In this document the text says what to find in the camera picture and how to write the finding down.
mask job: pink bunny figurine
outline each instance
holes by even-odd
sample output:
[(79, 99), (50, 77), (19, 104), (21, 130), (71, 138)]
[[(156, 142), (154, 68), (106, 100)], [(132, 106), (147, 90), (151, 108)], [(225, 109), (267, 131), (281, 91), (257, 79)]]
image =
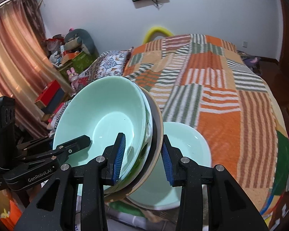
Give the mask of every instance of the pink bunny figurine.
[(78, 74), (75, 72), (75, 69), (71, 68), (71, 70), (67, 70), (66, 73), (68, 74), (68, 79), (71, 82), (72, 88), (74, 90), (77, 90), (79, 86), (79, 77)]

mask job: red box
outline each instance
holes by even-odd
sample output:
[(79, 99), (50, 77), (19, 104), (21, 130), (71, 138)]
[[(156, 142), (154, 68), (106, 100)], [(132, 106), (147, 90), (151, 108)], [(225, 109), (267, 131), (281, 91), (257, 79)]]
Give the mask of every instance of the red box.
[(44, 88), (43, 92), (39, 95), (34, 104), (40, 109), (47, 107), (60, 87), (60, 84), (56, 80), (50, 82), (46, 88)]

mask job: brown plate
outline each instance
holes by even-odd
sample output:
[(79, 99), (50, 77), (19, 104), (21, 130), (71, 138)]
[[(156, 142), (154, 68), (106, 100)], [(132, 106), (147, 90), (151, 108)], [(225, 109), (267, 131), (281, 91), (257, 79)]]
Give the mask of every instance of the brown plate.
[(152, 118), (153, 118), (153, 134), (152, 134), (152, 143), (151, 143), (149, 155), (148, 155), (146, 162), (144, 163), (142, 170), (138, 174), (138, 176), (125, 188), (117, 192), (106, 195), (104, 197), (105, 202), (112, 202), (112, 201), (123, 199), (124, 197), (130, 195), (136, 189), (138, 189), (151, 174), (157, 162), (157, 159), (160, 155), (160, 150), (162, 148), (163, 135), (164, 135), (162, 114), (160, 112), (160, 109), (156, 101), (150, 95), (150, 93), (144, 88), (141, 88), (141, 90), (143, 91), (143, 93), (145, 94), (149, 102), (151, 113), (152, 113)]

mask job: ceramic bowl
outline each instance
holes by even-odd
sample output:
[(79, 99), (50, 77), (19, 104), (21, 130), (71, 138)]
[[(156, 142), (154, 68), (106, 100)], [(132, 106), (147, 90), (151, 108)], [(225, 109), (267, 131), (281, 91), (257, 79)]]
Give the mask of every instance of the ceramic bowl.
[(143, 88), (141, 89), (149, 102), (151, 113), (152, 113), (152, 118), (153, 118), (153, 134), (152, 134), (150, 151), (149, 151), (147, 159), (145, 160), (143, 168), (141, 169), (137, 177), (123, 189), (117, 192), (105, 195), (104, 197), (105, 202), (112, 202), (112, 201), (123, 199), (126, 196), (133, 193), (134, 191), (136, 191), (147, 180), (147, 178), (151, 174), (157, 162), (157, 159), (160, 155), (160, 151), (161, 151), (162, 144), (163, 144), (163, 135), (164, 135), (162, 114), (160, 112), (160, 109), (156, 101), (150, 95), (150, 93)]
[(120, 178), (124, 178), (142, 148), (145, 127), (145, 105), (138, 88), (124, 77), (105, 77), (92, 82), (72, 99), (58, 124), (53, 147), (81, 135), (89, 136), (91, 145), (67, 160), (72, 167), (80, 166), (102, 155), (122, 132), (126, 136), (126, 148)]
[[(164, 134), (182, 155), (201, 166), (211, 167), (211, 152), (204, 137), (192, 127), (179, 122), (164, 122)], [(168, 210), (179, 207), (181, 187), (172, 187), (167, 181), (161, 156), (151, 175), (128, 199), (139, 207), (151, 210)]]
[(148, 99), (146, 98), (143, 88), (138, 87), (139, 90), (141, 91), (142, 97), (144, 99), (144, 104), (146, 107), (147, 111), (147, 128), (146, 128), (146, 138), (144, 139), (144, 144), (143, 147), (139, 153), (139, 157), (137, 158), (135, 164), (133, 165), (133, 168), (131, 171), (128, 173), (128, 175), (124, 179), (119, 179), (113, 187), (109, 187), (104, 191), (104, 194), (111, 194), (113, 192), (119, 191), (123, 188), (125, 188), (127, 185), (129, 185), (140, 173), (142, 170), (145, 161), (148, 158), (150, 148), (151, 148), (151, 143), (152, 143), (152, 134), (153, 134), (153, 118), (152, 118), (152, 113), (150, 109), (150, 104)]

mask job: bedsheet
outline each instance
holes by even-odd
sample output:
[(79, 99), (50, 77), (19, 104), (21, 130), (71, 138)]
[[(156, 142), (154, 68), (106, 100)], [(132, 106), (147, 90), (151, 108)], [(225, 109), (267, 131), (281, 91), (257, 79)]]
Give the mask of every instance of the bedsheet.
[(286, 187), (289, 141), (270, 88), (235, 45), (200, 34), (151, 41), (134, 49), (123, 75), (150, 92), (164, 122), (198, 130), (212, 166), (224, 165), (264, 218), (272, 212)]

